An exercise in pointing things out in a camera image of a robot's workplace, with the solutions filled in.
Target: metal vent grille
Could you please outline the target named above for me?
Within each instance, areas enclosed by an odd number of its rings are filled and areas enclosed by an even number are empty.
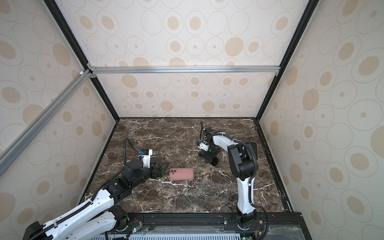
[[[108,240],[123,237],[125,235],[111,235]],[[100,234],[90,240],[105,240],[104,234]],[[238,233],[191,233],[191,234],[133,234],[129,240],[240,240]]]

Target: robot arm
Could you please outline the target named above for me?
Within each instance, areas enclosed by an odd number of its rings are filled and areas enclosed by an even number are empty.
[[[120,177],[112,178],[103,184],[92,198],[67,213],[42,225],[39,222],[31,224],[27,227],[23,240],[68,240],[72,237],[80,240],[82,236],[87,236],[89,239],[91,236],[116,228],[121,222],[126,223],[125,212],[118,205],[114,205],[129,196],[132,189],[146,179],[164,176],[161,166],[150,164],[151,155],[151,149],[142,149],[138,159],[127,162],[115,175],[122,172]],[[91,220],[107,209],[109,210],[103,213],[102,217]]]
[[[253,183],[255,169],[257,164],[257,143],[249,141],[238,141],[232,139],[221,131],[214,131],[212,128],[203,128],[204,138],[200,137],[197,145],[201,149],[199,156],[207,163],[216,166],[218,159],[217,154],[224,149],[228,152],[229,165],[232,174],[237,180],[239,210],[238,222],[241,226],[246,226],[256,217],[256,211],[253,201]]]

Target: dark brown marble surface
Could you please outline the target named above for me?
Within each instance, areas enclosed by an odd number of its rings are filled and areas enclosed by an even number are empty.
[[[203,119],[205,127],[224,131],[238,140],[260,143],[252,119]],[[153,149],[151,162],[169,168],[193,168],[194,180],[148,179],[119,204],[127,212],[231,212],[237,205],[237,182],[231,174],[228,154],[221,151],[216,167],[197,155],[200,151],[200,119],[121,119],[86,194],[87,197],[122,167],[122,137],[128,136],[137,150]],[[136,158],[127,144],[127,159]],[[278,191],[261,144],[255,179],[255,203],[268,212],[283,212]]]

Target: pink phone case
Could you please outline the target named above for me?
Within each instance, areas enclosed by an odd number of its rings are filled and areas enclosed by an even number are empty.
[[[170,180],[192,180],[193,177],[193,168],[171,168],[169,170]]]

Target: wallpaper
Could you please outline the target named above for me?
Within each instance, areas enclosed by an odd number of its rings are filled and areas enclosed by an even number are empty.
[[[100,74],[120,117],[254,117],[274,73]]]
[[[1,240],[77,206],[115,124],[92,86],[86,80],[0,177]]]
[[[384,1],[325,0],[261,120],[312,239],[384,235]]]
[[[60,0],[93,66],[279,65],[307,0]]]
[[[0,154],[81,69],[39,1],[1,1]]]

